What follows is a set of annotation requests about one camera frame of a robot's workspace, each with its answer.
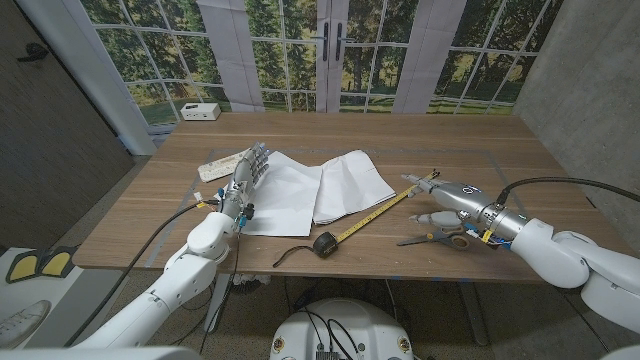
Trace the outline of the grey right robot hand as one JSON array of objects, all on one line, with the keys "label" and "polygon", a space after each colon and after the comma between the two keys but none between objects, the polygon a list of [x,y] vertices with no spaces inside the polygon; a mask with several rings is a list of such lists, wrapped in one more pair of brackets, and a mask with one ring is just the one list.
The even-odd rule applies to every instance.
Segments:
[{"label": "grey right robot hand", "polygon": [[482,241],[494,245],[491,237],[513,241],[528,222],[526,217],[498,205],[475,186],[414,174],[402,174],[402,178],[414,185],[408,194],[409,198],[422,192],[428,193],[445,208],[445,211],[411,216],[410,219],[416,223],[454,228],[472,220],[485,226]]}]

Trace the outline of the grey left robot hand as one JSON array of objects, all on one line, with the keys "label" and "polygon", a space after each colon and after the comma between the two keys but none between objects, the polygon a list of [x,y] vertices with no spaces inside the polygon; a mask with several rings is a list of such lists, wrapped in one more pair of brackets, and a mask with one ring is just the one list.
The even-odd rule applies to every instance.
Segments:
[{"label": "grey left robot hand", "polygon": [[269,150],[264,143],[255,143],[239,160],[226,187],[218,211],[238,219],[251,220],[255,213],[250,197],[260,177],[269,168]]}]

